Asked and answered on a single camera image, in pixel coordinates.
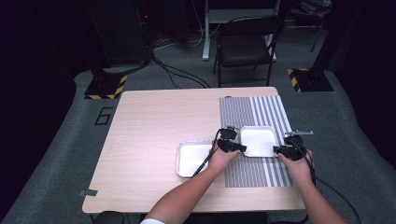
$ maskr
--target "cable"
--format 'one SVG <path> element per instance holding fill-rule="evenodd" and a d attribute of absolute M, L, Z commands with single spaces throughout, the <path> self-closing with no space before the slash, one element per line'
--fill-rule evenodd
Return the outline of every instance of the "cable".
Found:
<path fill-rule="evenodd" d="M 343 195 L 341 194 L 338 190 L 336 190 L 333 186 L 331 186 L 330 184 L 326 183 L 325 181 L 323 181 L 322 179 L 320 179 L 319 177 L 316 177 L 316 179 L 324 184 L 326 187 L 328 187 L 329 189 L 332 189 L 332 191 L 334 191 L 336 194 L 338 194 L 338 196 L 340 196 L 342 199 L 344 199 L 344 201 L 347 203 L 347 205 L 349 205 L 349 207 L 352 209 L 353 213 L 355 214 L 356 219 L 358 220 L 358 223 L 361 223 L 361 218 L 358 214 L 358 212 L 356 211 L 355 207 L 352 205 L 352 203 Z"/>
<path fill-rule="evenodd" d="M 188 42 L 189 42 L 189 43 L 192 43 L 192 42 L 201 42 L 201 39 L 198 39 L 198 40 L 189 40 Z M 154 50 L 163 49 L 163 48 L 167 48 L 167 47 L 170 47 L 170 46 L 173 46 L 173 45 L 178 45 L 178 44 L 181 44 L 181 43 L 180 43 L 180 42 L 169 43 L 169 44 L 166 44 L 166 45 L 157 47 L 157 48 L 154 49 Z"/>
<path fill-rule="evenodd" d="M 108 44 L 107 39 L 103 36 L 101 30 L 99 29 L 98 25 L 96 24 L 95 18 L 94 18 L 94 16 L 93 16 L 92 13 L 91 13 L 88 4 L 87 4 L 85 1 L 81 1 L 81 2 L 82 2 L 82 6 L 84 7 L 85 11 L 87 12 L 87 14 L 89 15 L 89 17 L 91 18 L 91 21 L 92 21 L 92 24 L 93 24 L 93 27 L 94 27 L 96 33 L 102 38 L 103 42 L 104 42 L 105 45 L 108 47 L 108 49 L 111 51 L 111 53 L 113 54 L 113 56 L 119 58 L 118 54 L 117 54 L 117 53 L 114 51 L 114 49 Z M 147 50 L 148 50 L 148 52 L 152 52 L 152 44 L 148 44 L 148 49 L 147 49 Z M 103 71 L 103 73 L 104 73 L 105 75 L 108 75 L 108 76 L 123 77 L 123 76 L 127 76 L 127 75 L 130 75 L 130 74 L 134 73 L 134 72 L 139 71 L 140 69 L 144 68 L 144 67 L 147 66 L 148 64 L 149 64 L 149 55 L 148 55 L 148 57 L 147 57 L 146 60 L 141 61 L 141 62 L 139 63 L 139 65 L 138 65 L 137 67 L 135 67 L 135 68 L 127 69 L 127 70 L 125 70 L 125 71 L 121 71 L 121 72 L 117 72 L 117 73 L 107 72 L 107 71 L 103 70 L 103 68 L 102 68 L 102 71 Z"/>
<path fill-rule="evenodd" d="M 219 136 L 220 131 L 221 131 L 221 129 L 219 129 L 219 130 L 216 132 L 215 140 L 213 140 L 212 148 L 210 148 L 209 154 L 207 155 L 207 157 L 205 158 L 205 160 L 202 162 L 202 164 L 198 167 L 198 169 L 195 171 L 195 173 L 191 176 L 191 178 L 195 177 L 196 175 L 198 175 L 198 174 L 201 172 L 201 170 L 205 167 L 205 164 L 210 160 L 210 158 L 212 158 L 212 156 L 213 156 L 213 154 L 215 154 L 216 150 L 219 149 L 219 147 L 217 147 L 217 148 L 215 149 L 215 144 L 216 144 L 216 142 L 218 141 L 218 136 Z"/>
<path fill-rule="evenodd" d="M 225 1 L 224 9 L 227 9 L 227 6 L 228 6 L 228 0 Z M 218 27 L 216 27 L 216 29 L 212 32 L 212 34 L 209 35 L 209 37 L 211 37 L 219 28 L 220 28 L 220 23 Z"/>
<path fill-rule="evenodd" d="M 300 153 L 302 153 L 302 155 L 304 155 L 304 153 L 301 151 L 301 149 L 293 141 L 290 141 L 290 142 L 300 150 Z M 306 162 L 308 163 L 309 169 L 311 170 L 311 176 L 312 176 L 312 181 L 313 181 L 314 185 L 316 185 L 316 180 L 318 180 L 320 183 L 324 184 L 326 187 L 328 187 L 329 189 L 334 191 L 336 194 L 338 194 L 338 196 L 340 196 L 347 203 L 347 205 L 352 209 L 356 219 L 358 220 L 358 223 L 361 223 L 361 218 L 360 218 L 358 212 L 356 211 L 355 207 L 352 205 L 352 203 L 350 203 L 349 200 L 343 194 L 341 194 L 338 190 L 336 190 L 333 186 L 326 183 L 325 181 L 323 181 L 322 179 L 318 178 L 315 175 L 315 169 L 314 169 L 313 162 L 312 162 L 312 156 L 308 151 L 306 151 L 306 154 L 308 154 L 310 161 L 308 160 L 308 158 L 306 156 L 303 156 L 303 158 L 306 160 Z"/>
<path fill-rule="evenodd" d="M 201 30 L 201 38 L 199 39 L 198 43 L 196 43 L 196 44 L 193 45 L 193 46 L 189 46 L 189 47 L 191 47 L 191 48 L 194 48 L 194 47 L 197 47 L 197 46 L 201 43 L 201 41 L 202 41 L 202 39 L 203 39 L 203 37 L 204 37 L 204 31 L 202 30 L 202 24 L 201 24 L 201 22 L 200 22 L 200 20 L 199 20 L 199 18 L 198 18 L 197 10 L 195 9 L 194 0 L 191 0 L 191 2 L 192 2 L 192 8 L 194 9 L 195 17 L 196 17 L 197 20 L 198 20 L 199 29 Z"/>
<path fill-rule="evenodd" d="M 151 59 L 152 59 L 152 61 L 154 61 L 154 62 L 155 62 L 156 64 L 158 64 L 162 69 L 164 69 L 164 70 L 166 71 L 166 73 L 168 74 L 168 76 L 171 78 L 172 84 L 174 85 L 174 87 L 175 87 L 176 89 L 181 89 L 181 88 L 180 88 L 180 87 L 176 84 L 176 82 L 172 79 L 171 74 L 173 74 L 173 75 L 175 75 L 175 76 L 178 76 L 178 77 L 184 77 L 184 78 L 186 78 L 186 79 L 192 80 L 192 81 L 194 81 L 194 82 L 200 84 L 200 85 L 201 85 L 202 87 L 204 87 L 204 88 L 210 88 L 209 84 L 208 84 L 206 81 L 204 81 L 203 79 L 201 79 L 200 77 L 197 77 L 197 76 L 195 76 L 195 75 L 193 75 L 193 74 L 191 74 L 191 73 L 188 73 L 188 72 L 186 72 L 186 71 L 180 70 L 180 69 L 175 68 L 175 67 L 173 67 L 173 66 L 167 65 L 167 64 L 161 62 L 160 59 L 158 59 L 157 57 L 155 57 L 154 54 L 151 55 Z M 181 75 L 181 74 L 178 74 L 178 73 L 175 73 L 175 72 L 173 72 L 173 71 L 170 71 L 168 68 L 177 70 L 178 72 L 181 72 L 181 73 L 184 73 L 184 74 L 186 74 L 186 75 L 189 75 L 190 77 L 183 76 L 183 75 Z"/>
<path fill-rule="evenodd" d="M 154 43 L 154 46 L 158 48 L 158 46 L 160 46 L 163 43 L 169 42 L 170 40 L 172 40 L 171 38 L 162 38 L 162 39 L 158 39 L 157 42 Z"/>

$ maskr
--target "yellow and black tape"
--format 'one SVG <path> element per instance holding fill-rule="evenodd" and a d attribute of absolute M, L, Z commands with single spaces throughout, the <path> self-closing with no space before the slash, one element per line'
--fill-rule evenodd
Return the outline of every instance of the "yellow and black tape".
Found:
<path fill-rule="evenodd" d="M 299 69 L 288 69 L 288 74 L 290 77 L 290 81 L 291 81 L 291 85 L 293 86 L 295 91 L 301 91 L 300 86 L 298 84 L 297 78 L 294 75 L 294 71 L 298 70 L 298 71 L 309 71 L 309 69 L 307 68 L 299 68 Z"/>
<path fill-rule="evenodd" d="M 95 95 L 85 95 L 84 99 L 92 99 L 92 100 L 104 100 L 104 99 L 117 99 L 122 93 L 122 89 L 125 85 L 127 76 L 124 76 L 120 80 L 120 85 L 117 87 L 116 91 L 114 94 L 108 94 L 108 95 L 101 95 L 101 94 L 95 94 Z"/>

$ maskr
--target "person's right hand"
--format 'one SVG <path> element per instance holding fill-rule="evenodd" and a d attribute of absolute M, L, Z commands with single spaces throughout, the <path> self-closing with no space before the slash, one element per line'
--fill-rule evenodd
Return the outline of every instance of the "person's right hand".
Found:
<path fill-rule="evenodd" d="M 309 159 L 308 153 L 312 157 L 312 151 L 309 149 L 307 149 L 306 151 L 306 156 Z M 278 153 L 277 157 L 286 165 L 291 179 L 298 187 L 300 187 L 302 184 L 313 184 L 311 170 L 309 169 L 309 166 L 304 158 L 301 158 L 298 161 L 291 161 L 290 159 L 286 158 L 282 153 Z"/>
<path fill-rule="evenodd" d="M 219 175 L 224 171 L 225 168 L 230 164 L 230 162 L 241 154 L 240 150 L 233 152 L 224 152 L 215 144 L 215 153 L 213 153 L 212 158 L 209 161 L 207 169 L 213 170 Z"/>

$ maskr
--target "black cable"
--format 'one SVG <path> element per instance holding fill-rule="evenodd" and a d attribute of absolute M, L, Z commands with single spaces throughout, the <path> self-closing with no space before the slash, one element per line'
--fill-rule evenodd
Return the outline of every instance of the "black cable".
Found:
<path fill-rule="evenodd" d="M 218 147 L 215 149 L 215 144 L 218 141 L 218 136 L 219 136 L 220 132 L 221 132 L 221 129 L 219 129 L 216 132 L 215 140 L 213 140 L 212 148 L 210 148 L 209 154 L 207 155 L 205 160 L 202 162 L 202 164 L 198 167 L 198 169 L 195 171 L 195 173 L 191 177 L 195 177 L 196 175 L 198 175 L 201 172 L 201 170 L 205 167 L 205 164 L 210 160 L 210 158 L 212 158 L 213 154 L 215 154 L 216 150 L 219 149 Z"/>
<path fill-rule="evenodd" d="M 181 88 L 180 88 L 180 87 L 176 84 L 176 82 L 172 79 L 171 74 L 173 74 L 173 75 L 175 75 L 175 76 L 178 76 L 178 77 L 184 77 L 184 78 L 186 78 L 186 79 L 192 80 L 192 81 L 194 81 L 194 82 L 200 84 L 200 85 L 201 85 L 202 87 L 204 87 L 204 88 L 210 88 L 209 84 L 207 84 L 207 82 L 204 81 L 203 79 L 201 79 L 201 78 L 199 78 L 199 77 L 197 77 L 197 76 L 195 76 L 195 75 L 193 75 L 193 74 L 191 74 L 191 73 L 188 73 L 188 72 L 186 72 L 186 71 L 182 71 L 182 70 L 180 70 L 180 69 L 177 69 L 177 68 L 175 68 L 175 67 L 173 67 L 173 66 L 170 66 L 170 65 L 168 65 L 168 64 L 165 64 L 165 63 L 161 62 L 161 60 L 158 59 L 157 57 L 155 57 L 154 54 L 151 55 L 151 59 L 152 59 L 152 61 L 154 61 L 154 62 L 155 62 L 156 64 L 158 64 L 162 69 L 164 69 L 164 70 L 166 71 L 166 73 L 167 73 L 167 74 L 169 75 L 169 77 L 171 78 L 171 81 L 172 81 L 172 83 L 174 84 L 174 86 L 175 86 L 176 89 L 181 89 Z M 183 76 L 183 75 L 181 75 L 181 74 L 175 73 L 175 72 L 169 70 L 168 68 L 175 69 L 175 70 L 177 70 L 178 72 L 185 73 L 185 74 L 187 74 L 187 75 L 189 75 L 189 76 L 191 76 L 191 77 L 186 77 L 186 76 Z"/>
<path fill-rule="evenodd" d="M 358 214 L 358 212 L 356 211 L 355 207 L 352 205 L 352 203 L 343 195 L 341 194 L 338 190 L 336 190 L 333 186 L 331 186 L 330 184 L 326 183 L 325 181 L 323 181 L 322 179 L 320 179 L 319 177 L 317 177 L 317 180 L 324 184 L 326 187 L 328 187 L 329 189 L 332 189 L 332 191 L 334 191 L 336 194 L 338 194 L 338 196 L 340 196 L 342 199 L 344 199 L 344 201 L 347 203 L 347 205 L 349 205 L 349 207 L 352 209 L 353 213 L 355 214 L 356 219 L 358 220 L 358 223 L 361 223 L 361 218 Z"/>
<path fill-rule="evenodd" d="M 170 44 L 169 43 L 170 41 L 171 41 L 171 38 L 165 38 L 165 37 L 158 38 L 157 41 L 154 43 L 155 49 L 163 48 L 165 46 L 168 46 Z"/>
<path fill-rule="evenodd" d="M 93 27 L 94 27 L 96 33 L 102 38 L 103 42 L 110 49 L 111 53 L 115 57 L 118 57 L 118 55 L 116 54 L 114 49 L 108 44 L 106 38 L 103 36 L 102 32 L 100 31 L 99 27 L 97 26 L 97 24 L 95 22 L 95 19 L 94 19 L 93 15 L 92 15 L 92 13 L 90 11 L 90 8 L 88 7 L 87 3 L 85 1 L 81 1 L 81 2 L 82 2 L 82 6 L 84 7 L 84 9 L 87 12 L 88 16 L 91 18 L 91 21 L 92 21 L 92 24 L 93 24 Z M 148 47 L 149 47 L 148 50 L 152 52 L 152 48 L 153 48 L 152 44 L 149 44 Z M 103 74 L 108 75 L 108 76 L 116 76 L 116 77 L 120 76 L 120 77 L 123 77 L 123 76 L 127 76 L 127 75 L 130 75 L 130 74 L 134 73 L 134 72 L 139 71 L 140 69 L 146 67 L 148 64 L 149 64 L 149 60 L 145 60 L 145 61 L 140 62 L 137 67 L 131 68 L 131 69 L 127 69 L 125 71 L 112 73 L 112 72 L 107 72 L 107 71 L 103 70 L 103 68 L 102 68 L 102 72 L 103 72 Z"/>
<path fill-rule="evenodd" d="M 172 76 L 171 76 L 171 71 L 169 71 L 166 66 L 163 65 L 163 63 L 161 63 L 161 61 L 159 61 L 156 57 L 152 57 L 152 61 L 154 61 L 156 64 L 158 64 L 162 69 L 164 69 L 166 71 L 166 73 L 168 74 L 169 78 L 171 79 L 171 82 L 173 84 L 173 86 L 175 87 L 175 89 L 181 89 L 176 82 L 173 80 Z"/>
<path fill-rule="evenodd" d="M 293 141 L 291 141 L 291 143 L 300 150 L 300 153 L 302 153 L 302 155 L 304 155 L 304 153 L 301 151 L 301 149 Z M 361 218 L 360 218 L 358 212 L 356 211 L 355 207 L 352 205 L 352 203 L 350 203 L 349 200 L 343 194 L 341 194 L 338 190 L 336 190 L 333 186 L 326 183 L 325 181 L 323 181 L 322 179 L 318 178 L 315 175 L 315 169 L 314 169 L 313 162 L 312 162 L 312 156 L 311 156 L 311 154 L 309 154 L 308 151 L 306 151 L 306 153 L 308 154 L 309 159 L 311 161 L 308 161 L 308 158 L 306 156 L 304 156 L 304 159 L 308 163 L 309 169 L 311 170 L 311 176 L 313 178 L 314 185 L 316 185 L 316 180 L 318 180 L 320 183 L 324 184 L 326 187 L 328 187 L 329 189 L 334 191 L 336 194 L 338 194 L 338 196 L 340 196 L 347 203 L 347 205 L 352 209 L 356 219 L 358 220 L 358 223 L 361 223 Z"/>

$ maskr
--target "shirt sleeve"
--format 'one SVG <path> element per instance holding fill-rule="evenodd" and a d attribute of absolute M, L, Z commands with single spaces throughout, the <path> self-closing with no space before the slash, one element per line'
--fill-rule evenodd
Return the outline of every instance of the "shirt sleeve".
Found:
<path fill-rule="evenodd" d="M 165 224 L 159 220 L 148 218 L 140 222 L 140 224 Z"/>

